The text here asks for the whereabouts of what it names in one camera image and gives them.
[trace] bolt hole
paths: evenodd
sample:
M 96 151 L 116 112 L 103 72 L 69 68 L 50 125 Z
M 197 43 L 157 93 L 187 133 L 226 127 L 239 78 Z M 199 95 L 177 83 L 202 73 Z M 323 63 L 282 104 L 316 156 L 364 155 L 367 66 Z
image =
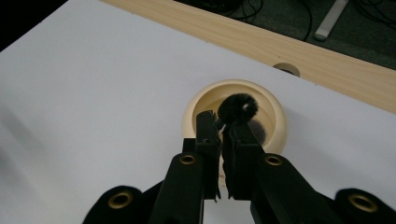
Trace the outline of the bolt hole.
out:
M 274 65 L 274 68 L 292 74 L 296 77 L 300 76 L 300 70 L 298 70 L 298 68 L 291 63 L 277 63 Z
M 361 194 L 351 194 L 348 196 L 349 202 L 360 210 L 373 213 L 378 210 L 378 206 L 370 198 Z
M 180 157 L 179 160 L 181 163 L 183 163 L 185 165 L 190 165 L 190 164 L 195 163 L 195 158 L 190 155 L 182 156 L 182 157 Z
M 281 165 L 282 160 L 276 156 L 267 156 L 265 157 L 265 161 L 270 165 Z
M 131 191 L 124 190 L 111 196 L 111 198 L 108 200 L 108 206 L 113 209 L 120 209 L 130 204 L 132 198 Z

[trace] cable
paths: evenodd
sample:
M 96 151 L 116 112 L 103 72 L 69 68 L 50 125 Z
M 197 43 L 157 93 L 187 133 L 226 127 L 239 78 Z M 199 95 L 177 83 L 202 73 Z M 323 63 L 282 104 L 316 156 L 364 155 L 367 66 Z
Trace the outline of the cable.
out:
M 237 20 L 237 21 L 241 21 L 241 20 L 246 20 L 246 19 L 248 19 L 248 18 L 254 17 L 254 16 L 257 15 L 257 13 L 259 13 L 259 12 L 262 10 L 263 5 L 264 5 L 264 1 L 261 0 L 261 1 L 260 1 L 259 9 L 256 9 L 255 7 L 253 7 L 253 8 L 254 8 L 254 11 L 253 11 L 253 13 L 251 13 L 250 15 L 245 15 L 245 16 L 243 16 L 243 17 L 230 17 L 230 19 Z
M 382 23 L 388 26 L 388 28 L 396 31 L 396 27 L 393 26 L 396 24 L 396 20 L 391 19 L 378 8 L 378 6 L 383 3 L 382 0 L 379 0 L 378 2 L 373 2 L 372 0 L 367 0 L 367 2 L 363 2 L 362 0 L 353 0 L 353 2 L 355 3 L 356 9 L 362 16 L 371 21 Z M 379 16 L 371 13 L 368 9 L 366 9 L 367 7 L 372 7 L 379 14 Z
M 311 30 L 312 30 L 312 20 L 313 20 L 312 19 L 312 12 L 311 12 L 311 9 L 309 8 L 309 6 L 306 4 L 305 0 L 299 0 L 299 1 L 301 2 L 301 4 L 304 5 L 304 7 L 305 7 L 305 9 L 306 9 L 306 11 L 308 12 L 308 15 L 309 15 L 308 29 L 306 31 L 305 37 L 303 38 L 303 41 L 306 42 L 306 40 L 308 39 L 309 34 L 311 33 Z

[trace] white tabletop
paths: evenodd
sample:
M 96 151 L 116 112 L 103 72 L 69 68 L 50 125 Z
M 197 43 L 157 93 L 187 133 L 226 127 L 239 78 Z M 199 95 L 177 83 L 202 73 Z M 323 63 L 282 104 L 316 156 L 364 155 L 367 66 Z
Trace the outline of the white tabletop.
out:
M 396 116 L 96 0 L 69 0 L 0 53 L 0 223 L 81 223 L 108 189 L 146 190 L 182 147 L 185 107 L 223 79 L 284 106 L 283 156 L 333 198 L 396 208 Z M 205 201 L 204 223 L 253 223 Z

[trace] bristle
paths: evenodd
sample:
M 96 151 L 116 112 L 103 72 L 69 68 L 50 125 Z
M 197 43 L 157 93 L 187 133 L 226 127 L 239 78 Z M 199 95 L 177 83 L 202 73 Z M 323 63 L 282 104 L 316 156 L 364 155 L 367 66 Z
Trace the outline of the bristle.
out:
M 257 113 L 256 100 L 246 93 L 227 97 L 219 106 L 219 119 L 226 125 L 249 122 Z

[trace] wooden desk edge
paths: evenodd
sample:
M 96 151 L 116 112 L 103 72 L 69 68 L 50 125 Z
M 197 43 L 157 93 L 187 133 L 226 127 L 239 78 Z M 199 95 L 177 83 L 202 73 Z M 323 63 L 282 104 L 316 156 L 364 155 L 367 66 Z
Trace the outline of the wooden desk edge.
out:
M 172 0 L 102 0 L 396 114 L 396 71 Z

